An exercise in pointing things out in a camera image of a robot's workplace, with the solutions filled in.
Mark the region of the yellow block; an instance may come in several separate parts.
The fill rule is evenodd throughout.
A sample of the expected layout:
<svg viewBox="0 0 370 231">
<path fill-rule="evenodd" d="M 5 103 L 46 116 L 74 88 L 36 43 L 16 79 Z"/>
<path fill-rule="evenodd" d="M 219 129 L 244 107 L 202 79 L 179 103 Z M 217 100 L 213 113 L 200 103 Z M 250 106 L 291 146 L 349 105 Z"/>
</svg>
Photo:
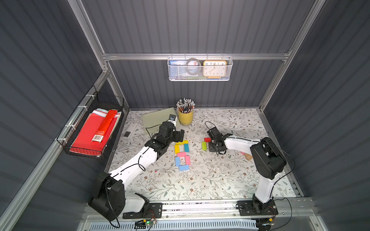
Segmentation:
<svg viewBox="0 0 370 231">
<path fill-rule="evenodd" d="M 180 153 L 180 145 L 176 144 L 176 145 L 174 146 L 174 152 L 175 152 L 175 154 Z"/>
<path fill-rule="evenodd" d="M 184 145 L 184 144 L 188 144 L 188 140 L 184 140 L 184 141 L 176 143 L 176 145 Z"/>
</svg>

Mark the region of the lime green block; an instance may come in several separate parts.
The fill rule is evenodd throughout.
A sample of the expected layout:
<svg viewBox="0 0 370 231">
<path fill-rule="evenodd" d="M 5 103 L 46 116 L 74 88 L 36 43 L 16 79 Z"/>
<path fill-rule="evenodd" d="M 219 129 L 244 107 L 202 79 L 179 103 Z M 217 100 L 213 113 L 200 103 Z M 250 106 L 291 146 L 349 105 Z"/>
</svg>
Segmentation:
<svg viewBox="0 0 370 231">
<path fill-rule="evenodd" d="M 203 141 L 203 142 L 201 143 L 201 146 L 202 146 L 202 150 L 203 150 L 203 151 L 206 151 L 206 150 L 207 150 L 207 143 L 206 143 L 205 141 Z"/>
</svg>

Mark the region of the teal block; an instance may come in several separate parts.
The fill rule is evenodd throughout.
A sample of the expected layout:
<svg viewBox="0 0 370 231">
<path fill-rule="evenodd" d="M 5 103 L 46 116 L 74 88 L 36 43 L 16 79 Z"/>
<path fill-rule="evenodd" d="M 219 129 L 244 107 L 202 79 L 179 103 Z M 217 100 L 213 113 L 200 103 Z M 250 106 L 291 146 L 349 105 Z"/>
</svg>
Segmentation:
<svg viewBox="0 0 370 231">
<path fill-rule="evenodd" d="M 189 144 L 184 144 L 184 151 L 189 153 L 189 151 L 190 151 Z"/>
</svg>

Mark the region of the pink block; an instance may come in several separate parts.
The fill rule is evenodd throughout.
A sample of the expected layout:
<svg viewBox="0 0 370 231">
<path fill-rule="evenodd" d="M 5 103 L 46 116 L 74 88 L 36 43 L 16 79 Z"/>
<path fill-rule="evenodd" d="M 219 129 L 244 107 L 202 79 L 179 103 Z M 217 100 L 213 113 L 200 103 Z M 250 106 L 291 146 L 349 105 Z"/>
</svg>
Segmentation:
<svg viewBox="0 0 370 231">
<path fill-rule="evenodd" d="M 185 156 L 187 156 L 187 152 L 177 153 L 177 157 L 185 157 Z"/>
<path fill-rule="evenodd" d="M 185 156 L 186 165 L 191 165 L 190 156 Z"/>
</svg>

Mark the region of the light blue block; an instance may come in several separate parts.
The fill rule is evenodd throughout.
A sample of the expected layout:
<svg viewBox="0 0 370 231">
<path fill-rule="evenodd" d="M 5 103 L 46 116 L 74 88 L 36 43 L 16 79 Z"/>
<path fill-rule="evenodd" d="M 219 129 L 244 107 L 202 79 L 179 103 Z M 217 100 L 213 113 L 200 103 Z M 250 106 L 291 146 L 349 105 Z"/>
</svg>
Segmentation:
<svg viewBox="0 0 370 231">
<path fill-rule="evenodd" d="M 175 158 L 175 165 L 177 166 L 177 167 L 179 167 L 180 166 L 180 158 L 179 157 L 176 157 Z"/>
<path fill-rule="evenodd" d="M 189 165 L 179 166 L 179 170 L 180 170 L 180 171 L 186 171 L 186 170 L 189 170 Z"/>
</svg>

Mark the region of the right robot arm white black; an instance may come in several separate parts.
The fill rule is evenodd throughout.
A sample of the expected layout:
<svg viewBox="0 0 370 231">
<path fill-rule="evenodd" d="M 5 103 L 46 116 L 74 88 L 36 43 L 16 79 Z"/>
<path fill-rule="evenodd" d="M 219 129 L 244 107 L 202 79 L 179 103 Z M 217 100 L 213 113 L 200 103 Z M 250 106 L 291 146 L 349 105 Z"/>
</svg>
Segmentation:
<svg viewBox="0 0 370 231">
<path fill-rule="evenodd" d="M 236 150 L 252 156 L 260 174 L 253 201 L 260 205 L 270 203 L 273 200 L 274 186 L 284 177 L 283 170 L 287 165 L 282 150 L 269 137 L 253 141 L 229 133 L 223 135 L 217 127 L 208 129 L 207 134 L 211 138 L 211 147 L 217 154 L 224 155 L 227 150 Z"/>
</svg>

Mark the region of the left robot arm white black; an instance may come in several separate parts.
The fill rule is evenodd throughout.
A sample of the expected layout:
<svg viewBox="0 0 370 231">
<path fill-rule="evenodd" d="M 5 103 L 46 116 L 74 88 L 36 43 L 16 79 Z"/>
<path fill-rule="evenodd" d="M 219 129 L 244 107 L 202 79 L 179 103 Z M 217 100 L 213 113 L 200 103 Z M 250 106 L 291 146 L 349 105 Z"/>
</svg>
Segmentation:
<svg viewBox="0 0 370 231">
<path fill-rule="evenodd" d="M 172 142 L 183 141 L 184 133 L 176 129 L 175 115 L 170 115 L 138 154 L 121 167 L 98 175 L 88 205 L 108 221 L 118 219 L 121 213 L 145 213 L 149 200 L 139 193 L 127 195 L 127 186 L 164 155 Z"/>
</svg>

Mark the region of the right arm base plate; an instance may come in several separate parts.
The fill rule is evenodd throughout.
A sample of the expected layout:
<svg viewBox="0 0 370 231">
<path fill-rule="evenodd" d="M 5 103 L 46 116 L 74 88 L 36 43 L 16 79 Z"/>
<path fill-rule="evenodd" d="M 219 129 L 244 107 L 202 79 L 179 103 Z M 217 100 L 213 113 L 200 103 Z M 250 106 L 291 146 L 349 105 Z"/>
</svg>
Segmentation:
<svg viewBox="0 0 370 231">
<path fill-rule="evenodd" d="M 261 203 L 258 200 L 242 200 L 236 203 L 236 209 L 239 211 L 241 216 L 272 215 L 275 217 L 278 215 L 278 210 L 274 200 L 270 200 L 267 203 Z"/>
</svg>

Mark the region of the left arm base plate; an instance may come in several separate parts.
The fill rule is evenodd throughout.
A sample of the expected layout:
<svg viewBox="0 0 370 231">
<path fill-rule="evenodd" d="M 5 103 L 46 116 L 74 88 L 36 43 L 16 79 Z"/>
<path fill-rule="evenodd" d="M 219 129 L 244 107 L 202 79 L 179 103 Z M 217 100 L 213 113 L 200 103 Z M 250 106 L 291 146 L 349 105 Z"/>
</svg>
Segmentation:
<svg viewBox="0 0 370 231">
<path fill-rule="evenodd" d="M 127 212 L 122 214 L 123 219 L 149 219 L 161 218 L 163 203 L 146 203 L 139 212 Z"/>
</svg>

